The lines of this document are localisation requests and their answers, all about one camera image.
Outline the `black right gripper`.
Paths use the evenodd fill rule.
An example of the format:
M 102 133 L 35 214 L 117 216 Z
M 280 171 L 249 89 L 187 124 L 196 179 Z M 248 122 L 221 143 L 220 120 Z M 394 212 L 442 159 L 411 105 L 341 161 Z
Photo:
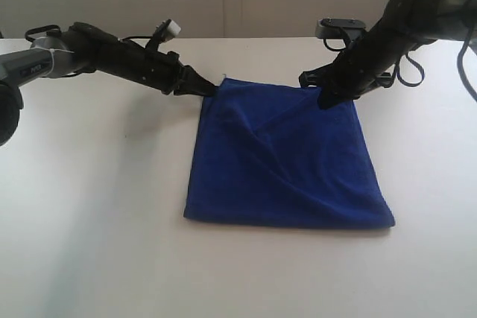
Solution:
M 303 71 L 298 77 L 302 89 L 319 87 L 318 107 L 322 110 L 388 85 L 379 77 L 401 56 L 433 43 L 411 28 L 409 19 L 416 0 L 389 0 L 382 18 L 350 44 L 331 66 Z

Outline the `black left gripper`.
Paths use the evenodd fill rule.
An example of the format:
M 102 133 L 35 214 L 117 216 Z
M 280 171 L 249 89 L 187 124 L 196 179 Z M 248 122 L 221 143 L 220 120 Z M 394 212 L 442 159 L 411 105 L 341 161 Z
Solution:
M 160 90 L 168 95 L 212 97 L 217 86 L 201 77 L 191 66 L 184 66 L 173 51 L 163 54 L 145 48 L 150 36 L 119 39 L 93 25 L 76 22 L 69 33 L 75 55 L 83 56 L 75 74 L 102 71 L 134 83 Z

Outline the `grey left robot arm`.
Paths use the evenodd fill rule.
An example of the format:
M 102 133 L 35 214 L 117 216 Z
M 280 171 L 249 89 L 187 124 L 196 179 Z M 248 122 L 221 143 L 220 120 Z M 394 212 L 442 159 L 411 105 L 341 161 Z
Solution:
M 118 38 L 91 24 L 76 22 L 62 31 L 46 25 L 25 32 L 31 47 L 1 56 L 1 143 L 15 133 L 24 107 L 21 86 L 38 78 L 70 78 L 101 71 L 161 91 L 164 95 L 212 97 L 217 87 L 191 66 L 180 62 L 178 53 L 159 51 L 175 38 L 180 26 L 167 19 L 154 33 Z

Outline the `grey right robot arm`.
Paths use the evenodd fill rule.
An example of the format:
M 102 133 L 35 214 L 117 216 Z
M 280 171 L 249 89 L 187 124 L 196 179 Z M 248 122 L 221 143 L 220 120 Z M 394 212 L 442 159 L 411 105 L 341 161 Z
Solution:
M 408 87 L 419 86 L 419 82 L 402 78 L 400 63 L 407 59 L 424 77 L 424 68 L 409 54 L 438 40 L 462 42 L 458 73 L 466 90 L 476 96 L 463 67 L 463 57 L 476 38 L 476 0 L 389 0 L 371 29 L 355 19 L 325 18 L 317 23 L 315 36 L 323 42 L 333 39 L 344 44 L 335 49 L 337 56 L 330 64 L 299 77 L 301 87 L 321 89 L 321 109 L 355 101 L 396 81 Z

